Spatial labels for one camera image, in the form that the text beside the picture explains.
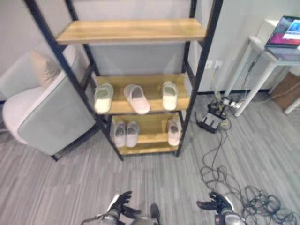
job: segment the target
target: slipper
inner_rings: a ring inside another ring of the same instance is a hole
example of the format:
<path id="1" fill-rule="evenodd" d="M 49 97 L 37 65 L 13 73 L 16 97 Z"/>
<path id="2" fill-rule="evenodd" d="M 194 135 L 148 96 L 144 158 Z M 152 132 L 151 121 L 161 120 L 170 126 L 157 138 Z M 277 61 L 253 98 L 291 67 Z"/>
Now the slipper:
<path id="1" fill-rule="evenodd" d="M 168 121 L 168 142 L 171 146 L 179 145 L 180 142 L 180 131 L 177 120 Z"/>
<path id="2" fill-rule="evenodd" d="M 110 111 L 113 98 L 113 87 L 109 83 L 101 84 L 95 91 L 95 111 L 104 114 Z"/>
<path id="3" fill-rule="evenodd" d="M 137 122 L 131 121 L 127 124 L 127 132 L 126 132 L 127 147 L 132 148 L 136 146 L 139 137 L 139 132 L 140 132 L 140 125 Z"/>
<path id="4" fill-rule="evenodd" d="M 118 148 L 124 147 L 126 144 L 126 125 L 125 122 L 118 122 L 114 126 L 114 142 Z"/>
<path id="5" fill-rule="evenodd" d="M 146 114 L 150 111 L 150 104 L 140 86 L 135 84 L 127 85 L 124 88 L 124 95 L 137 114 Z"/>
<path id="6" fill-rule="evenodd" d="M 177 106 L 177 86 L 171 81 L 163 84 L 163 107 L 165 110 L 174 110 Z"/>

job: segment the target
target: wall outlet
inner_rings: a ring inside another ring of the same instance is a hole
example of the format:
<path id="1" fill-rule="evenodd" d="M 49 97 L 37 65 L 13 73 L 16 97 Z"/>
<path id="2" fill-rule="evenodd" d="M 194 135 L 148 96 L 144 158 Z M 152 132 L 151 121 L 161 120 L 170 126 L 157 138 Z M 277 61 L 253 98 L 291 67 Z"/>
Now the wall outlet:
<path id="1" fill-rule="evenodd" d="M 213 61 L 207 60 L 205 64 L 205 69 L 211 69 L 212 68 Z"/>
<path id="2" fill-rule="evenodd" d="M 214 69 L 220 69 L 222 65 L 223 65 L 223 61 L 217 60 Z"/>

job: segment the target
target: gray armchair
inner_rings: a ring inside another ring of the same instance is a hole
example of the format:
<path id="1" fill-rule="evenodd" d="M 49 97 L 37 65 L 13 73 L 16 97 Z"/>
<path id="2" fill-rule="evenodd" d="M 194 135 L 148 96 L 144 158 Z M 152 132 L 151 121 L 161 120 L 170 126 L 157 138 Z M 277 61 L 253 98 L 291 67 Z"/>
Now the gray armchair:
<path id="1" fill-rule="evenodd" d="M 56 60 L 47 47 L 37 50 Z M 63 54 L 81 81 L 86 68 L 83 57 L 72 46 Z M 54 155 L 95 124 L 63 70 L 46 90 L 40 86 L 29 53 L 0 78 L 0 91 L 7 98 L 2 115 L 8 130 L 18 141 L 47 155 Z M 86 93 L 93 104 L 90 86 Z"/>

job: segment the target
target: black metal frame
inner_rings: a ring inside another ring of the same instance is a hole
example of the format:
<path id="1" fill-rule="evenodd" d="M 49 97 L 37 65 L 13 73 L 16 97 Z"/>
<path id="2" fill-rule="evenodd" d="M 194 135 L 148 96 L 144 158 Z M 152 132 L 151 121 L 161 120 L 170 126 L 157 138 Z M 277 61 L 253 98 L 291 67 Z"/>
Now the black metal frame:
<path id="1" fill-rule="evenodd" d="M 195 83 L 193 85 L 192 95 L 191 95 L 191 98 L 190 98 L 190 101 L 188 104 L 187 114 L 186 114 L 186 117 L 184 120 L 184 125 L 182 128 L 182 135 L 181 135 L 180 143 L 179 143 L 179 146 L 178 146 L 178 149 L 176 152 L 176 157 L 178 157 L 180 154 L 183 140 L 184 140 L 185 134 L 187 132 L 188 123 L 189 123 L 189 120 L 190 120 L 190 117 L 192 114 L 192 110 L 193 110 L 193 106 L 194 106 L 194 103 L 195 103 L 195 100 L 197 97 L 200 82 L 202 80 L 206 60 L 210 53 L 210 46 L 211 46 L 215 31 L 216 31 L 216 27 L 217 27 L 217 23 L 218 23 L 218 19 L 220 16 L 222 5 L 223 5 L 223 0 L 214 0 L 212 3 L 210 19 L 209 19 L 209 23 L 208 23 L 207 30 L 206 30 L 206 36 L 205 36 L 205 39 L 202 41 L 202 43 L 200 43 L 201 47 L 202 47 L 201 56 L 200 56 L 199 62 L 198 62 L 198 68 L 197 68 L 197 72 L 196 72 L 196 76 L 195 76 Z M 190 67 L 188 64 L 188 59 L 184 58 L 183 60 L 184 60 L 184 63 L 186 65 L 188 65 L 188 67 Z"/>
<path id="2" fill-rule="evenodd" d="M 109 115 L 108 121 L 104 123 L 103 122 L 103 116 L 98 116 L 94 113 L 93 109 L 89 105 L 87 96 L 84 93 L 86 87 L 88 86 L 88 84 L 91 80 L 92 72 L 95 72 L 95 74 L 97 76 L 100 76 L 99 70 L 98 70 L 98 68 L 96 66 L 96 63 L 94 61 L 94 58 L 91 54 L 89 45 L 88 44 L 83 44 L 83 48 L 84 48 L 84 50 L 85 50 L 85 52 L 86 52 L 86 54 L 87 54 L 87 56 L 90 60 L 90 64 L 89 64 L 89 66 L 88 66 L 88 68 L 85 72 L 83 80 L 79 83 L 78 80 L 76 79 L 72 69 L 68 65 L 65 57 L 62 54 L 67 45 L 60 45 L 56 42 L 49 26 L 47 25 L 45 19 L 43 18 L 43 15 L 42 15 L 40 9 L 38 8 L 38 5 L 36 4 L 35 0 L 23 0 L 23 1 L 27 5 L 27 8 L 29 9 L 32 17 L 36 21 L 39 29 L 41 30 L 41 32 L 43 33 L 43 35 L 45 37 L 47 43 L 49 44 L 49 46 L 52 49 L 54 55 L 56 56 L 56 58 L 60 62 L 61 67 L 65 70 L 69 80 L 71 81 L 72 85 L 76 89 L 76 91 L 79 94 L 80 98 L 84 102 L 86 108 L 94 116 L 96 124 L 102 130 L 103 134 L 106 136 L 108 142 L 110 143 L 110 145 L 112 146 L 113 150 L 116 152 L 116 154 L 118 155 L 120 160 L 123 161 L 124 160 L 123 156 L 120 154 L 118 148 L 115 146 L 114 142 L 112 141 L 112 139 L 110 137 L 110 128 L 111 128 L 111 122 L 112 122 L 112 115 Z M 76 14 L 76 11 L 75 11 L 75 8 L 73 6 L 72 1 L 71 0 L 65 0 L 65 3 L 66 3 L 66 6 L 69 10 L 69 13 L 71 15 L 72 20 L 73 21 L 78 20 L 78 16 Z M 188 63 L 188 53 L 189 53 L 191 42 L 187 41 L 185 43 L 184 56 L 183 56 L 183 62 L 182 62 L 182 72 L 183 73 L 187 72 L 187 75 L 189 77 L 189 80 L 191 82 L 193 90 L 192 90 L 192 95 L 191 95 L 189 105 L 188 105 L 188 108 L 187 108 L 187 113 L 186 113 L 185 119 L 183 119 L 183 117 L 182 117 L 182 112 L 177 111 L 179 113 L 179 118 L 180 118 L 180 122 L 181 122 L 181 125 L 182 125 L 182 135 L 181 135 L 181 139 L 180 139 L 178 149 L 176 151 L 176 156 L 177 157 L 179 156 L 181 148 L 182 148 L 183 140 L 184 140 L 184 137 L 185 137 L 185 134 L 186 134 L 186 131 L 187 131 L 187 127 L 188 127 L 188 123 L 189 123 L 189 119 L 191 117 L 191 113 L 192 113 L 192 110 L 193 110 L 193 106 L 194 106 L 194 103 L 195 103 L 197 92 L 198 92 L 200 82 L 201 82 L 201 79 L 202 79 L 202 75 L 203 75 L 203 72 L 204 72 L 206 60 L 207 60 L 209 52 L 210 52 L 210 46 L 211 46 L 211 43 L 212 43 L 212 39 L 213 39 L 215 30 L 216 30 L 216 27 L 217 27 L 218 18 L 219 18 L 220 12 L 221 12 L 222 4 L 223 4 L 223 0 L 214 0 L 213 1 L 211 13 L 210 13 L 209 24 L 208 24 L 208 29 L 206 31 L 206 37 L 202 42 L 198 42 L 202 47 L 202 52 L 201 52 L 201 56 L 200 56 L 200 59 L 199 59 L 199 62 L 198 62 L 198 68 L 197 68 L 196 75 L 194 75 L 194 73 L 192 71 L 192 68 L 191 68 L 190 64 Z M 197 5 L 197 0 L 191 0 L 189 18 L 194 18 L 195 17 L 196 5 Z M 54 160 L 58 160 L 55 155 L 53 155 L 52 158 Z"/>
<path id="3" fill-rule="evenodd" d="M 124 160 L 123 156 L 120 154 L 119 150 L 117 149 L 116 145 L 114 144 L 114 142 L 112 141 L 109 133 L 107 132 L 107 129 L 105 128 L 103 122 L 101 121 L 101 116 L 98 116 L 94 113 L 93 109 L 91 108 L 89 102 L 88 102 L 88 98 L 84 93 L 84 88 L 81 86 L 81 84 L 78 82 L 77 78 L 75 77 L 71 67 L 68 65 L 68 62 L 66 61 L 64 55 L 63 55 L 63 50 L 66 48 L 65 45 L 59 45 L 56 42 L 55 37 L 53 36 L 49 26 L 47 25 L 37 3 L 35 2 L 35 0 L 24 0 L 25 4 L 27 5 L 27 8 L 29 9 L 33 19 L 35 20 L 35 22 L 37 23 L 39 29 L 41 30 L 41 32 L 43 33 L 47 43 L 49 44 L 50 48 L 52 49 L 54 55 L 56 56 L 58 62 L 60 63 L 61 67 L 64 69 L 64 71 L 66 72 L 70 82 L 72 83 L 72 85 L 74 86 L 75 90 L 77 91 L 78 95 L 80 96 L 81 100 L 84 102 L 86 108 L 88 109 L 88 111 L 93 115 L 94 120 L 96 121 L 97 125 L 100 127 L 100 129 L 102 130 L 103 134 L 106 136 L 108 142 L 110 143 L 110 145 L 112 146 L 113 150 L 116 152 L 116 154 L 118 155 L 118 157 L 120 158 L 121 161 Z M 89 57 L 90 60 L 90 66 L 88 67 L 88 70 L 92 71 L 90 68 L 92 67 L 94 69 L 94 72 L 96 73 L 96 75 L 100 75 L 98 72 L 98 69 L 96 67 L 96 64 L 94 62 L 94 59 L 92 57 L 92 54 L 90 52 L 90 48 L 88 45 L 84 45 L 83 46 L 85 49 L 86 54 Z M 84 86 L 88 83 L 90 79 L 87 79 L 84 82 Z"/>

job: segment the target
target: wall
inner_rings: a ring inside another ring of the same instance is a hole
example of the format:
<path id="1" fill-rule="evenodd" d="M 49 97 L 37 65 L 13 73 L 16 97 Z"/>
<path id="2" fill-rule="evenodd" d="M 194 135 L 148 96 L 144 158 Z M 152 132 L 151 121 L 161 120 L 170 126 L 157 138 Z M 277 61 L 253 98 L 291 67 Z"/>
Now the wall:
<path id="1" fill-rule="evenodd" d="M 50 28 L 57 34 L 70 18 L 63 0 L 37 0 Z M 198 0 L 196 17 L 207 24 L 212 0 Z M 228 86 L 239 59 L 247 46 L 247 37 L 255 35 L 264 18 L 278 19 L 282 14 L 299 13 L 300 1 L 289 0 L 224 0 L 223 9 L 213 40 L 210 60 L 223 60 L 216 74 L 221 90 Z M 74 2 L 81 19 L 138 19 L 187 17 L 190 0 L 77 0 Z M 21 0 L 0 1 L 0 74 L 23 53 L 43 40 L 39 30 Z M 104 75 L 179 73 L 183 43 L 139 43 L 119 45 L 93 45 L 100 72 Z M 189 61 L 196 68 L 201 49 L 192 43 Z M 257 75 L 264 62 L 257 65 Z M 205 71 L 201 91 L 211 89 L 213 70 Z M 251 76 L 246 88 L 251 88 Z M 235 86 L 240 89 L 243 76 Z"/>
<path id="2" fill-rule="evenodd" d="M 49 26 L 57 34 L 71 20 L 62 0 L 37 0 Z M 22 0 L 0 1 L 0 74 L 22 54 L 44 40 Z"/>
<path id="3" fill-rule="evenodd" d="M 82 20 L 186 18 L 190 0 L 95 0 L 74 2 Z M 180 73 L 184 42 L 91 46 L 103 75 Z"/>
<path id="4" fill-rule="evenodd" d="M 205 1 L 206 9 L 201 9 L 202 12 L 209 11 L 210 3 Z M 223 66 L 221 70 L 215 75 L 215 80 L 219 90 L 226 90 L 230 79 L 232 78 L 234 71 L 240 62 L 240 59 L 247 47 L 248 36 L 256 35 L 263 20 L 280 19 L 284 14 L 296 15 L 299 14 L 300 1 L 299 0 L 224 0 L 223 8 L 221 11 L 220 19 L 217 25 L 217 30 L 213 39 L 212 47 L 210 50 L 210 60 L 223 60 Z M 200 9 L 197 9 L 196 17 L 201 15 Z M 194 67 L 196 67 L 196 59 L 200 56 L 199 47 L 193 43 L 193 48 L 196 51 L 190 53 L 189 61 Z M 246 64 L 242 76 L 234 86 L 234 90 L 240 90 L 241 84 L 244 81 L 246 75 L 246 69 L 256 54 L 253 52 L 249 57 L 249 62 Z M 261 60 L 250 76 L 246 89 L 252 88 L 256 78 L 262 73 L 264 64 L 266 62 Z M 205 71 L 200 86 L 200 91 L 208 91 L 210 87 L 214 70 Z M 266 84 L 262 87 L 268 89 L 272 85 L 271 77 Z"/>

